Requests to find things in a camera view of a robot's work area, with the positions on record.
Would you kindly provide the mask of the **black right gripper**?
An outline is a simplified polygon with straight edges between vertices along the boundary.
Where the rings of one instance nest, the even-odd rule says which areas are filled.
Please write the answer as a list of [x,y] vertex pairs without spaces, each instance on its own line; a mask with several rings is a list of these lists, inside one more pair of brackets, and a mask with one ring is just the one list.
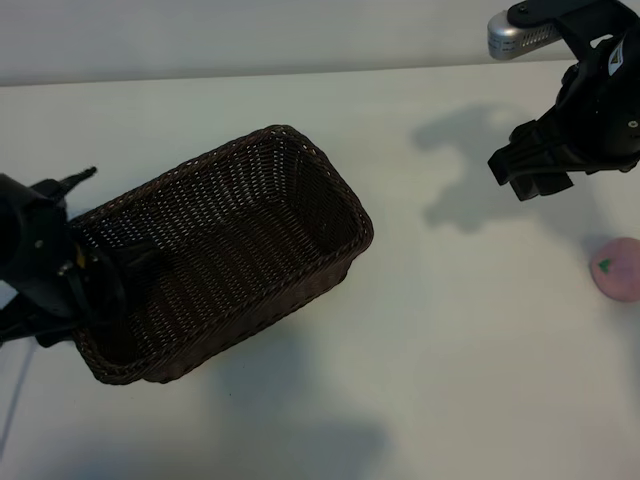
[[625,60],[589,76],[569,67],[552,108],[516,127],[488,166],[524,202],[571,188],[571,173],[628,172],[638,162],[639,61]]

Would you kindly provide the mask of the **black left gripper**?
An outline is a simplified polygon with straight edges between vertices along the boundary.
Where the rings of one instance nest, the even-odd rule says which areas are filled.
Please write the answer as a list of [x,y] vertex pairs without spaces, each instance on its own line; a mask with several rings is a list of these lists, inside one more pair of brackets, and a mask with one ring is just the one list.
[[78,329],[110,331],[144,298],[134,278],[160,263],[161,250],[150,241],[119,248],[80,247],[75,263],[62,274],[75,312],[61,327],[38,334],[38,344],[48,348],[70,341]]

